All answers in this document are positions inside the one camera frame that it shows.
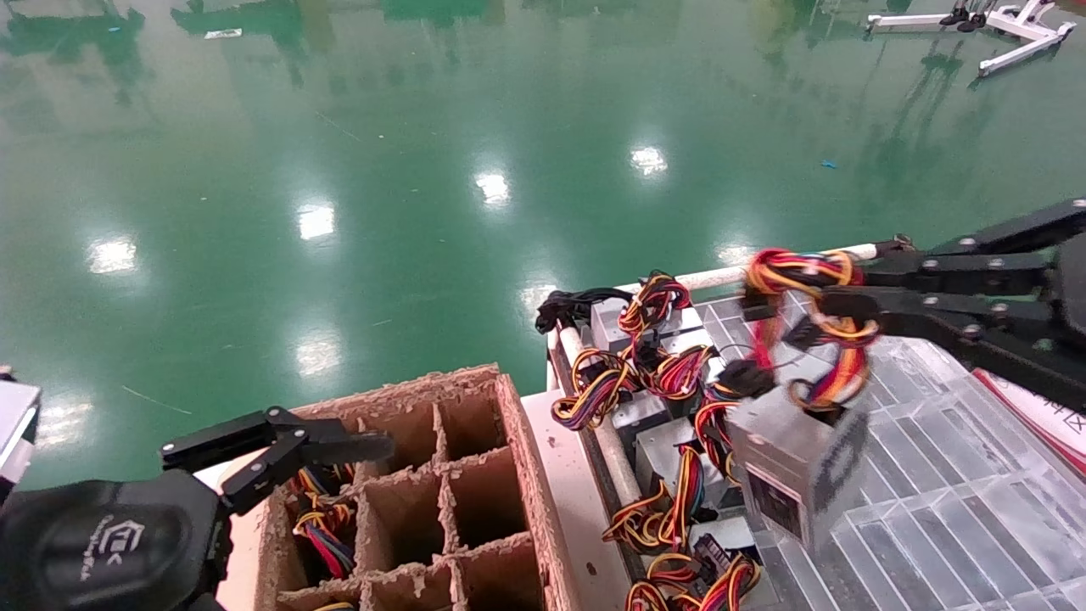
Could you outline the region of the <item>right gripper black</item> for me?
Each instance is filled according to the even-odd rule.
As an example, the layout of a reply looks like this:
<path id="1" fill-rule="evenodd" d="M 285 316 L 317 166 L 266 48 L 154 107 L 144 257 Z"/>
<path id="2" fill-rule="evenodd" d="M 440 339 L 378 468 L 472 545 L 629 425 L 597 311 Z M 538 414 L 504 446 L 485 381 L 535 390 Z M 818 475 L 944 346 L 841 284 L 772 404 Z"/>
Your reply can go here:
<path id="1" fill-rule="evenodd" d="M 1083 412 L 1085 247 L 1072 244 L 1084 217 L 1083 199 L 1070 198 L 935 249 L 889 252 L 866 267 L 866 287 L 829 289 L 820 309 L 876 324 L 881 335 L 923 339 Z M 1052 301 L 964 295 L 1031 294 L 1051 281 Z"/>

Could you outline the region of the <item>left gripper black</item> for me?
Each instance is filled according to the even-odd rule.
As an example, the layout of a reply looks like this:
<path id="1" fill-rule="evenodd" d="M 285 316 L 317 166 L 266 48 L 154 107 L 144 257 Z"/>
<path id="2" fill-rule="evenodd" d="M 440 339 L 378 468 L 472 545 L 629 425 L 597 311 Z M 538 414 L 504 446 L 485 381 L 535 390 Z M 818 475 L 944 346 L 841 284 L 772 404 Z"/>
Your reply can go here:
<path id="1" fill-rule="evenodd" d="M 191 475 L 248 455 L 255 459 L 220 484 L 219 496 Z M 4 610 L 216 610 L 232 551 L 228 511 L 245 515 L 303 468 L 380 463 L 394 455 L 390 434 L 351 433 L 337 418 L 311 420 L 273 406 L 163 445 L 164 471 L 186 473 L 15 492 L 1 522 L 1 603 Z"/>

